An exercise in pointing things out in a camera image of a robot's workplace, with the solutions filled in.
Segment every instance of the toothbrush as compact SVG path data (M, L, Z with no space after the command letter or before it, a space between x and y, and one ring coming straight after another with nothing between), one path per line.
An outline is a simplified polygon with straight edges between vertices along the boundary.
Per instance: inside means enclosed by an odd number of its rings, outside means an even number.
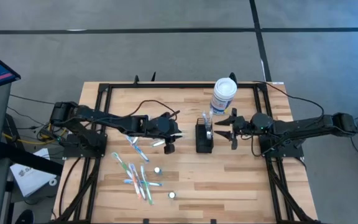
M144 200L146 200L146 195L144 194L142 184L140 182L139 176L137 175L137 171L134 164L129 164L129 168L131 168L132 174L134 174L134 178L136 180L135 184L137 185L137 188L140 190L140 193L142 194L142 197Z
M140 150L140 148L136 145L137 142L137 138L135 138L134 140L131 139L131 137L129 136L125 136L127 138L127 140L129 141L129 143L131 144L131 146L136 150L137 153L139 153L139 155L146 161L149 162L149 158L147 158L147 156L142 152L142 150Z
M152 205L153 204L152 194L150 193L149 183L146 180L146 173L144 172L144 166L143 165L140 166L140 171L142 173L144 185L146 186L146 192L147 192L147 197L149 198L149 204Z
M133 180L130 180L130 179L125 179L124 180L124 183L125 184L133 184L134 181ZM148 182L147 184L149 184L150 186L156 186L156 187L161 187L162 186L162 183L153 183L153 182Z
M113 152L111 155L114 156L120 162L122 168L124 168L124 170L127 172L129 178L132 178L132 174L129 171L128 166L126 166L125 162L121 160L121 158L118 156L118 153Z
M142 196L140 195L140 190L139 190L139 186L137 185L137 181L136 181L136 178L135 178L135 174L134 174L134 170L132 169L132 166L135 166L134 164L128 164L129 167L131 168L131 174L132 174L132 180L134 181L134 186L135 186L135 192L137 194L137 197L139 199L142 198Z

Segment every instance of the white bottle cap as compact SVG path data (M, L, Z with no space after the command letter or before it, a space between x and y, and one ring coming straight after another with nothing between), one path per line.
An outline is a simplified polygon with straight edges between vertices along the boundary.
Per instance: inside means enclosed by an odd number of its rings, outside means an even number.
M169 192L168 197L175 198L177 195L174 192Z
M236 94L237 85L231 78L220 78L214 87L214 93L221 99L231 99Z

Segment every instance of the metal bracket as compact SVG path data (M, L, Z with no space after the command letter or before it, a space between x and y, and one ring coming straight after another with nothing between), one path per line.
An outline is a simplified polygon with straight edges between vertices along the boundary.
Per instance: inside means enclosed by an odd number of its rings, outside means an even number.
M259 136L260 151L262 156L269 155L270 157L303 157L302 143L304 139L292 140L284 146L275 147L275 141L270 136Z
M152 77L151 81L152 81L152 82L155 81L155 72L154 72L154 74L153 74L153 77Z
M260 91L262 91L262 92L267 92L267 85L266 85L266 83L257 83L256 84L257 85L257 87L258 87L258 89L260 90Z
M98 93L106 91L109 88L108 83L100 83L98 88Z
M106 152L107 144L107 135L100 134L97 135L101 145L95 149L89 149L86 146L82 146L80 139L74 134L69 134L67 140L65 141L65 149L63 152L63 157L84 157L84 158L100 158L104 157Z
M139 82L139 76L135 75L135 81L134 81L134 85L137 85Z
M233 81L236 83L237 86L239 86L239 85L237 84L237 77L236 77L236 74L234 74L234 72L230 73L229 78L230 78L231 80L233 80Z

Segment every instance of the floor tile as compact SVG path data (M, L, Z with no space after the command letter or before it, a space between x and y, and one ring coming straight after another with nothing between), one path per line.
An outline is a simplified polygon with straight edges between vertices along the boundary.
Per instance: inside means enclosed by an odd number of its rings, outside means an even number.
M264 34L274 82L319 103L326 114L358 116L358 33ZM290 100L295 119L319 116ZM358 147L358 135L354 137ZM323 136L303 145L310 186L322 222L358 223L358 153L348 138Z
M358 27L358 1L256 0L261 27Z
M240 0L0 0L0 29L253 27Z

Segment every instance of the black metal frame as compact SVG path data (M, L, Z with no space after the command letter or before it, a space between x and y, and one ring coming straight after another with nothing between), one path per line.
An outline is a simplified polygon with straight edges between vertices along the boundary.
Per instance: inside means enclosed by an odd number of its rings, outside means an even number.
M98 88L98 95L96 98L95 109L100 110L102 95L103 92L107 92L106 101L104 104L104 112L109 112L109 106L111 102L112 90L114 88L213 88L214 83L138 83L139 77L135 77L134 83L101 83ZM238 83L238 88L250 88L254 92L254 99L257 112L263 113L262 106L260 103L259 92L261 91L263 94L263 98L265 101L266 112L269 116L273 116L272 109L270 107L269 94L267 91L267 86L264 83ZM102 126L101 132L105 133L106 127ZM275 173L273 168L273 160L272 157L265 157L267 172L269 176L269 184L270 191L272 193L272 202L275 213L275 219L277 223L314 223L314 220L307 217L307 215L302 211L302 209L296 204L295 200L292 198L290 193L288 192L287 181L285 178L284 166L282 163L281 157L275 157L278 175ZM93 166L93 170L88 177L90 158L85 159L85 163L83 166L80 189L78 195L73 199L73 202L70 206L64 211L61 217L57 219L57 223L91 223L93 205L94 205L94 196L96 193L96 184L98 182L98 172L100 167L101 159L95 159L95 163ZM278 201L278 193L276 186L283 193L285 198L285 208L287 213L287 220L282 218L282 214L280 211L280 205ZM82 197L85 192L90 188L90 194L88 199L88 207L86 209L86 218L85 220L80 220L80 211L82 204ZM296 222L293 216L293 211L298 215L300 222ZM67 222L71 214L74 212L73 221Z

